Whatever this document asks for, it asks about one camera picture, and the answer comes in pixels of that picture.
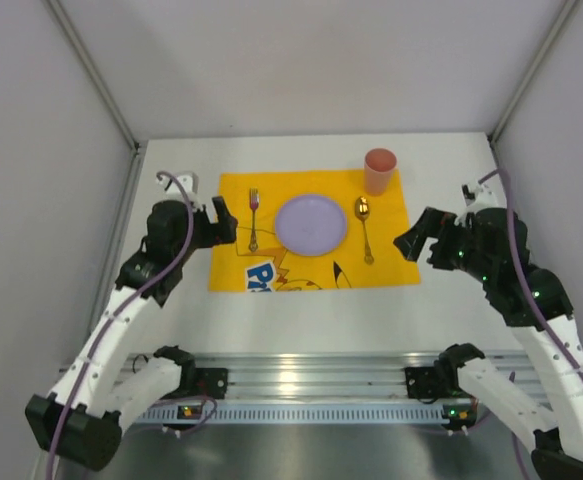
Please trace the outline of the pink plastic cup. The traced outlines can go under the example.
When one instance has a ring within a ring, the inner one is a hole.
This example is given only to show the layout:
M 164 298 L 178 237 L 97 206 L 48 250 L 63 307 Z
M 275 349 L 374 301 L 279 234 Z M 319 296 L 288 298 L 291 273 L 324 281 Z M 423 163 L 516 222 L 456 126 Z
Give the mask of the pink plastic cup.
M 372 196 L 382 195 L 397 165 L 396 155 L 385 148 L 369 150 L 364 158 L 364 188 Z

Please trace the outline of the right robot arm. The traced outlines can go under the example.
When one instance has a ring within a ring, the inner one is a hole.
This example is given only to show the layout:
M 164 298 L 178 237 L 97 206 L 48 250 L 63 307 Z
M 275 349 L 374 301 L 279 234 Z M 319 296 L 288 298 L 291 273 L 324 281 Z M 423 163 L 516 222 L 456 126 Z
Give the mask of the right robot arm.
M 431 240 L 432 268 L 461 271 L 481 284 L 525 351 L 548 404 L 533 400 L 470 343 L 439 354 L 436 393 L 481 402 L 527 449 L 539 478 L 583 479 L 583 347 L 572 303 L 558 276 L 531 261 L 527 226 L 512 206 L 498 206 L 480 183 L 462 190 L 462 213 L 428 207 L 393 244 L 415 262 Z

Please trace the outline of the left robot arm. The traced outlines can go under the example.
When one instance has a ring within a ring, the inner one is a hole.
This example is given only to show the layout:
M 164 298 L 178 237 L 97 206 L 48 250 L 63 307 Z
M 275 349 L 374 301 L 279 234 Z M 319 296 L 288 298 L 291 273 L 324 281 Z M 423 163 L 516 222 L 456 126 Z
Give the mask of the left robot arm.
M 166 197 L 152 206 L 140 247 L 122 264 L 100 320 L 49 393 L 32 396 L 25 408 L 48 455 L 48 479 L 58 459 L 102 470 L 153 406 L 192 404 L 204 425 L 226 392 L 212 384 L 225 381 L 226 370 L 198 368 L 194 355 L 178 346 L 158 348 L 139 372 L 118 380 L 134 343 L 160 320 L 192 254 L 237 238 L 237 220 L 222 197 L 213 198 L 216 218 L 209 219 L 195 173 L 160 171 L 156 177 Z

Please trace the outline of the purple plastic plate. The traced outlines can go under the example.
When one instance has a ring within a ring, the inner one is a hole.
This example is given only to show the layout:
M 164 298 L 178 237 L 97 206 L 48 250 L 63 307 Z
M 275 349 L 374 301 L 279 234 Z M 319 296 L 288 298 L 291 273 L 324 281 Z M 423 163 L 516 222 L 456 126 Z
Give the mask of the purple plastic plate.
M 318 257 L 331 253 L 344 241 L 348 221 L 342 207 L 319 194 L 303 194 L 285 202 L 274 220 L 280 244 L 291 253 Z

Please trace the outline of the yellow cloth placemat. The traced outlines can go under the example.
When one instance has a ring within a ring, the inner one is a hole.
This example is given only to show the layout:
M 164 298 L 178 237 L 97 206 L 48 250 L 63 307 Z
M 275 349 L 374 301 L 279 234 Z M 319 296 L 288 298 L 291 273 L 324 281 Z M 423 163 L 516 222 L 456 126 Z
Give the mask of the yellow cloth placemat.
M 258 249 L 249 250 L 251 210 L 249 189 L 259 191 L 256 215 Z M 225 173 L 219 193 L 237 219 L 233 244 L 213 248 L 209 288 L 214 292 L 314 291 L 375 288 L 417 284 L 416 264 L 407 262 L 393 240 L 410 227 L 397 173 L 386 191 L 371 197 L 364 190 L 364 171 L 325 170 L 284 173 Z M 280 207 L 295 196 L 319 194 L 344 210 L 348 231 L 331 253 L 305 257 L 291 253 L 275 235 L 274 220 Z M 368 200 L 366 222 L 374 263 L 364 261 L 364 235 L 355 216 L 355 201 Z

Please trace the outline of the iridescent purple metal fork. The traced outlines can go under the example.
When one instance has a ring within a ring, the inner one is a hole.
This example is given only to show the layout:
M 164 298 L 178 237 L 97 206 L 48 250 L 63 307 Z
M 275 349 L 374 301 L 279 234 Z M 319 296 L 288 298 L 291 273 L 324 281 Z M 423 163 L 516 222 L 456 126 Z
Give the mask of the iridescent purple metal fork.
M 257 229 L 256 229 L 256 215 L 260 206 L 259 191 L 257 188 L 249 189 L 249 207 L 251 210 L 251 231 L 249 240 L 249 250 L 255 253 L 258 249 Z

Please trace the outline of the gold metal spoon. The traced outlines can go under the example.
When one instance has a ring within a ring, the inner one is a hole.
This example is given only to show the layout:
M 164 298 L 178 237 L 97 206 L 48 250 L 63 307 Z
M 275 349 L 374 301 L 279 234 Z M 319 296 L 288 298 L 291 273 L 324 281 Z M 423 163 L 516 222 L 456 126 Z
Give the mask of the gold metal spoon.
M 355 216 L 361 222 L 364 235 L 364 261 L 367 265 L 374 263 L 374 256 L 369 242 L 366 222 L 370 216 L 368 200 L 360 196 L 355 201 Z

